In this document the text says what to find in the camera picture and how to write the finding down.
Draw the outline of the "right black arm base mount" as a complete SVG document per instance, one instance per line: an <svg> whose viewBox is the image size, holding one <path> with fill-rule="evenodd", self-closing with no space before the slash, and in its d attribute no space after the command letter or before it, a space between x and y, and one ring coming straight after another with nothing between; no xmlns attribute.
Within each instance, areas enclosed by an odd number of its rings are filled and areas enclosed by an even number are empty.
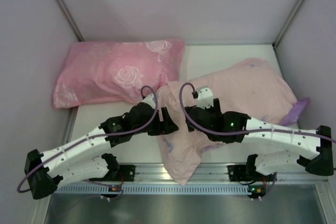
<svg viewBox="0 0 336 224"><path fill-rule="evenodd" d="M229 165L227 170L231 182L238 182L241 185L252 185L257 181L255 176L247 174L246 165Z"/></svg>

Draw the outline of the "purple princess print pillowcase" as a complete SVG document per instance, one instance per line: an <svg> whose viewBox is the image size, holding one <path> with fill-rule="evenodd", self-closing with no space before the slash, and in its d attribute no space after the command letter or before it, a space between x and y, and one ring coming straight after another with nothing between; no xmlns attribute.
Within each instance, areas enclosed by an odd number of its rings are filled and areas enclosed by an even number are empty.
<svg viewBox="0 0 336 224"><path fill-rule="evenodd" d="M298 100L283 78L263 59L248 58L190 82L197 88L208 86L219 99L223 113L241 112L282 126L295 124L310 102L309 98ZM254 151L276 151L256 144L212 142L199 131L189 132L179 102L182 84L172 81L157 91L159 105L167 108L179 128L158 140L163 165L177 183L186 185L200 163L242 163Z"/></svg>

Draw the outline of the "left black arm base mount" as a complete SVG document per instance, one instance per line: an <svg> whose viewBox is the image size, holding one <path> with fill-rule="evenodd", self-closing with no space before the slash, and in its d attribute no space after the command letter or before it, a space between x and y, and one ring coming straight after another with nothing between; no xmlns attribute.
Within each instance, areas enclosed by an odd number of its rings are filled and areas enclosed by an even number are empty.
<svg viewBox="0 0 336 224"><path fill-rule="evenodd" d="M120 165L120 169L117 172L114 181L134 182L135 168L135 165Z"/></svg>

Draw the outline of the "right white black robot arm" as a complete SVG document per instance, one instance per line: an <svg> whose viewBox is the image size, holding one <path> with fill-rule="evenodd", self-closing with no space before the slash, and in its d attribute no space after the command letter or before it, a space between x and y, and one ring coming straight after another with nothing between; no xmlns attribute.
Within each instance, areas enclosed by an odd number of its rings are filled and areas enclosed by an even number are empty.
<svg viewBox="0 0 336 224"><path fill-rule="evenodd" d="M251 154L246 172L268 176L302 167L318 176L334 174L331 128L321 125L315 130L291 129L267 123L244 113L221 112L218 99L209 108L196 105L182 108L189 131L200 131L213 142L225 144L260 144L279 149L271 154Z"/></svg>

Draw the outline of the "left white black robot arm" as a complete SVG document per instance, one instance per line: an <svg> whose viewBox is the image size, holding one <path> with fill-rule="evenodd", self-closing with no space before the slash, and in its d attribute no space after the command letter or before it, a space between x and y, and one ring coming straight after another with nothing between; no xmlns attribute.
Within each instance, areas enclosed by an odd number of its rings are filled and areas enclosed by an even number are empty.
<svg viewBox="0 0 336 224"><path fill-rule="evenodd" d="M59 187L81 180L111 180L119 172L117 159L107 150L132 136L168 135L178 131L167 108L141 102L129 112L108 118L87 135L53 150L27 154L25 181L34 200L53 194Z"/></svg>

